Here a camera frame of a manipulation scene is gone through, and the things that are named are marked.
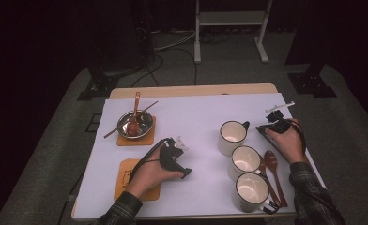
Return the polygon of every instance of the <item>mug handle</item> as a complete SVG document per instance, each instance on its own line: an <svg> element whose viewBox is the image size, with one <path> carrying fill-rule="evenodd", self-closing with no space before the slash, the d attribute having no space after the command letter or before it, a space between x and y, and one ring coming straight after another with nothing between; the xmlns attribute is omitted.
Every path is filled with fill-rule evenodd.
<svg viewBox="0 0 368 225"><path fill-rule="evenodd" d="M269 215L275 214L280 209L280 206L278 206L278 204L274 201L265 200L264 203L268 204L268 206L270 206L272 209L266 208L265 206L260 206L260 209Z"/></svg>
<svg viewBox="0 0 368 225"><path fill-rule="evenodd" d="M246 131L248 131L248 128L249 128L249 125L250 125L251 123L249 123L249 121L246 121L245 123L243 123L242 125L243 125L243 127L246 129Z"/></svg>

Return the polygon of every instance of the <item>plaid sleeve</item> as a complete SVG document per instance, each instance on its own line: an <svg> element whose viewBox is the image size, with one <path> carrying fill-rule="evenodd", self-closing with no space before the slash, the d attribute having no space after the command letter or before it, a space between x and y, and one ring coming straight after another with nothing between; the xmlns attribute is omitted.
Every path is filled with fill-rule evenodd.
<svg viewBox="0 0 368 225"><path fill-rule="evenodd" d="M94 225L135 224L134 217L143 203L130 193L123 191L106 214L99 217Z"/></svg>
<svg viewBox="0 0 368 225"><path fill-rule="evenodd" d="M290 171L290 183L295 187L295 207L298 213L295 223L342 224L330 209L335 208L333 200L329 192L320 185L312 167L307 163L296 162L290 165Z"/></svg>

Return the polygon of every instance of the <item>cork mat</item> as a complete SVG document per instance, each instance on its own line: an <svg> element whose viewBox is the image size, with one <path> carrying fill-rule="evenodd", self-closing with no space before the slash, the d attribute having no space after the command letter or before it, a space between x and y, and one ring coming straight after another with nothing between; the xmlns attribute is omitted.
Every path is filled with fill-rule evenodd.
<svg viewBox="0 0 368 225"><path fill-rule="evenodd" d="M138 161L140 161L140 159L128 158L120 163L119 173L117 175L115 187L115 195L114 195L115 201L120 196L120 194L126 189L126 186L128 185L129 182L131 171L134 169ZM160 191L161 191L161 184L144 193L140 199L142 201L156 201L160 197Z"/></svg>
<svg viewBox="0 0 368 225"><path fill-rule="evenodd" d="M122 135L117 135L117 141L116 144L118 146L135 146L135 145L151 145L154 143L154 136L155 136L155 126L157 125L157 118L155 116L152 116L153 119L153 126L152 129L149 130L149 132L139 138L139 139L127 139L123 137Z"/></svg>

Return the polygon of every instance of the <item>white mug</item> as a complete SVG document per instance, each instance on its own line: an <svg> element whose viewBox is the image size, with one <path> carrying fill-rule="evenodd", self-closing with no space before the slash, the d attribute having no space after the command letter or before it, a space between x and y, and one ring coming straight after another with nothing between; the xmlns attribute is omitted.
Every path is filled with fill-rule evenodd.
<svg viewBox="0 0 368 225"><path fill-rule="evenodd" d="M228 167L228 175L233 181L246 172L260 173L260 155L250 146L241 145L236 148L231 156Z"/></svg>
<svg viewBox="0 0 368 225"><path fill-rule="evenodd" d="M225 122L220 127L218 148L221 153L231 157L234 149L241 146L245 141L249 128L249 122L241 124L238 121Z"/></svg>
<svg viewBox="0 0 368 225"><path fill-rule="evenodd" d="M246 172L237 179L232 199L234 206L244 213L260 209L267 214L275 214L279 206L269 200L268 195L265 178L255 172Z"/></svg>

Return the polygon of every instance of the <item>gray carpet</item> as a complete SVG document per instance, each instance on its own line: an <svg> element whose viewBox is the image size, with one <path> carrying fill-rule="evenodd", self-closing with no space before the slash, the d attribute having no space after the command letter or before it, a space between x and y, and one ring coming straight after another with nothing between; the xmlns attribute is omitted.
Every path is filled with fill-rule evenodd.
<svg viewBox="0 0 368 225"><path fill-rule="evenodd" d="M284 64L294 34L266 33L268 64L262 64L259 59L253 43L255 35L224 36L228 38L225 42L202 45L196 84L275 84L286 101L296 102L290 111L302 124L316 167L347 224L368 224L368 114L351 94L341 74L329 66L324 67L321 77L337 97L298 95L287 73L302 72L307 65ZM182 37L155 35L159 46L179 38ZM193 53L192 43L178 48ZM194 85L195 68L187 53L171 50L158 55L163 58L162 67L154 73L159 86ZM160 62L156 58L150 69ZM124 77L117 86L130 87L144 74L145 70ZM86 127L94 113L101 113L105 100L105 97L93 97L91 101L77 101L89 81L85 69L67 90L0 213L0 224L57 224L65 199L85 169L93 146L95 133L85 132ZM155 86L155 83L147 76L136 86ZM72 206L73 202L69 202L62 224L87 224L71 219ZM293 224L293 218L278 217L266 222ZM252 224L249 220L240 223Z"/></svg>

